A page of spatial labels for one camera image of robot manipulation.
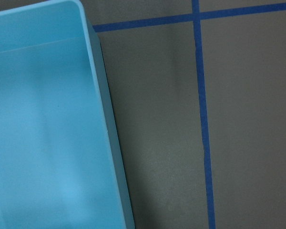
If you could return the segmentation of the light blue plastic bin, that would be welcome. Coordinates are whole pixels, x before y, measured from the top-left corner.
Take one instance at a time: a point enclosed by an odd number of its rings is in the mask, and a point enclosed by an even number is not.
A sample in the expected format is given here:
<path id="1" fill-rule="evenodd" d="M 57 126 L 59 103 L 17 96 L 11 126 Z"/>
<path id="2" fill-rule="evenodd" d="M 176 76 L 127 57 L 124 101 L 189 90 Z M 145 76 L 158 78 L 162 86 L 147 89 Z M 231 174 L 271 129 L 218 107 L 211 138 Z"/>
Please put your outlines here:
<path id="1" fill-rule="evenodd" d="M 0 11 L 0 229 L 134 227 L 100 40 L 82 3 Z"/>

